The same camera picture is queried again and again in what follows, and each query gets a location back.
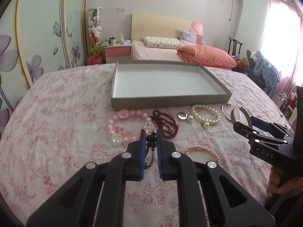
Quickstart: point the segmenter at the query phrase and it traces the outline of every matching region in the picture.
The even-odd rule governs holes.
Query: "pink headboard panel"
[[[203,25],[192,21],[188,31],[198,33],[197,45],[201,45],[202,44],[202,35],[203,35]]]

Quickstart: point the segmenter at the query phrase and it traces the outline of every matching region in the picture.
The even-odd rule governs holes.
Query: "beige headboard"
[[[132,14],[131,40],[143,41],[143,37],[146,36],[178,38],[179,29],[183,29],[198,33],[200,35],[199,44],[201,44],[202,28],[202,24],[187,19],[155,13],[134,12]]]

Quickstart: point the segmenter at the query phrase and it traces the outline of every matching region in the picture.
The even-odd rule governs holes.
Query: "gray box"
[[[196,63],[125,60],[116,63],[114,111],[227,103],[232,93]]]

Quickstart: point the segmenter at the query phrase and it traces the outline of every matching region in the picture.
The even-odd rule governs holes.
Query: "red trash bin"
[[[87,59],[87,65],[98,65],[102,64],[102,56],[101,55],[94,55]]]

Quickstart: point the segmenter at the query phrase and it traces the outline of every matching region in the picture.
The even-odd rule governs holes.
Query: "metal bolt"
[[[172,156],[174,158],[180,158],[181,157],[181,153],[180,152],[172,152]]]
[[[209,162],[207,162],[207,166],[209,168],[216,168],[217,167],[217,163],[214,162],[214,161],[209,161]]]
[[[129,152],[124,152],[122,154],[122,158],[124,158],[124,159],[129,159],[130,157],[131,157],[131,153],[129,153]]]
[[[88,162],[86,164],[86,168],[87,169],[94,169],[96,167],[96,163],[95,162]]]

